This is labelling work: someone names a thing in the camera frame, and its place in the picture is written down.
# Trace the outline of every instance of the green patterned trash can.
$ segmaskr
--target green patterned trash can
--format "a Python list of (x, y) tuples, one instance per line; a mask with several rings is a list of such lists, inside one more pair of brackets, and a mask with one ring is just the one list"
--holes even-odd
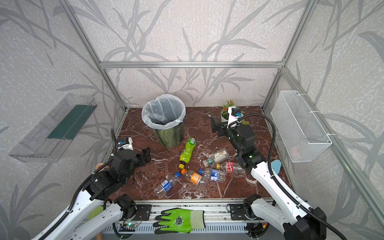
[(147, 102), (141, 118), (164, 147), (177, 147), (184, 139), (185, 105), (176, 96), (163, 94)]

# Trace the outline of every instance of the marble floor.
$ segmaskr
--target marble floor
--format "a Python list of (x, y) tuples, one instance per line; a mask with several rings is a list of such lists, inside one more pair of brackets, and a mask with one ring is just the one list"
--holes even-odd
[[(245, 114), (262, 113), (258, 106), (242, 107), (242, 109)], [(180, 172), (178, 168), (180, 153), (184, 150), (185, 142), (189, 137), (195, 138), (197, 144), (191, 161), (185, 168), (198, 172), (200, 168), (204, 168), (202, 161), (207, 156), (224, 147), (230, 153), (228, 161), (236, 162), (235, 150), (228, 139), (218, 137), (217, 134), (211, 132), (210, 117), (216, 116), (220, 119), (220, 111), (221, 108), (216, 107), (187, 108), (187, 114), (184, 118), (184, 142), (175, 148), (167, 149), (158, 143), (152, 130), (141, 120), (141, 108), (129, 109), (119, 137), (132, 137), (136, 152), (150, 147), (152, 161), (144, 167), (136, 169), (135, 183), (132, 184), (131, 178), (111, 198), (114, 199), (122, 194), (127, 194), (133, 200), (158, 199), (154, 194), (154, 187), (160, 184), (168, 174)], [(255, 147), (266, 157), (270, 148), (271, 135), (265, 120), (250, 117), (247, 121), (251, 123), (257, 136)], [(273, 158), (279, 158), (276, 149)], [(281, 168), (279, 176), (289, 185), (283, 168)], [(205, 189), (188, 182), (182, 175), (180, 183), (172, 187), (163, 199), (242, 198), (253, 194), (270, 197), (265, 188), (249, 174), (238, 176), (227, 174), (225, 182), (210, 181)]]

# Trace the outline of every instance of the plastic trash bag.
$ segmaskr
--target plastic trash bag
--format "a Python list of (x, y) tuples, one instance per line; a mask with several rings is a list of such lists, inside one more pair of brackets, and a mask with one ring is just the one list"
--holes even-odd
[(185, 105), (180, 98), (171, 94), (163, 94), (147, 102), (142, 111), (141, 119), (152, 129), (170, 129), (183, 122)]

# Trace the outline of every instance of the leaf pattern wallpaper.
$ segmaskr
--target leaf pattern wallpaper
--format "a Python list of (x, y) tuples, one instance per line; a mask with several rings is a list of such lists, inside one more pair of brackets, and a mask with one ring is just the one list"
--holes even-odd
[[(384, 197), (384, 1), (318, 4), (288, 68)], [(266, 107), (270, 114), (282, 78)], [(281, 158), (301, 197), (327, 214), (348, 239), (384, 239), (384, 230), (331, 149), (292, 163), (279, 134)], [(327, 239), (338, 239), (327, 231)]]
[[(102, 161), (118, 105), (58, 2), (0, 2), (0, 238), (29, 240), (68, 206)], [(10, 150), (68, 93), (98, 105), (57, 163), (23, 163)]]
[[(307, 0), (70, 2), (102, 61), (280, 61)], [(164, 93), (186, 106), (221, 106), (228, 99), (261, 105), (276, 72), (108, 69), (132, 107)]]
[(335, 1), (320, 15), (288, 67), (384, 197), (384, 1)]

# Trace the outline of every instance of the crushed plastic bottle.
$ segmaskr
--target crushed plastic bottle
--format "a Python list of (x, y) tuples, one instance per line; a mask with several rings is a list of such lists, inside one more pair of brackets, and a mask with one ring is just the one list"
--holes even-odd
[(162, 198), (164, 197), (167, 192), (174, 186), (176, 185), (176, 183), (178, 182), (179, 178), (180, 178), (180, 173), (176, 173), (175, 175), (168, 175), (166, 177), (166, 179), (160, 183), (159, 185), (157, 185), (155, 187), (155, 194), (158, 198)]
[(212, 168), (200, 169), (199, 174), (214, 182), (225, 181), (225, 172), (219, 171), (217, 169), (212, 169)]
[(226, 172), (226, 173), (233, 173), (233, 174), (244, 174), (245, 169), (240, 167), (240, 164), (237, 162), (226, 162), (224, 164), (212, 164), (212, 168), (215, 168), (217, 170)]
[(212, 154), (208, 159), (203, 160), (205, 167), (210, 167), (211, 165), (218, 164), (229, 158), (228, 150), (223, 148), (220, 151)]
[(181, 170), (181, 173), (185, 175), (188, 181), (190, 181), (191, 183), (201, 188), (206, 187), (207, 182), (209, 181), (209, 179), (207, 179), (206, 177), (203, 177), (200, 174), (190, 169), (189, 170), (183, 169)]

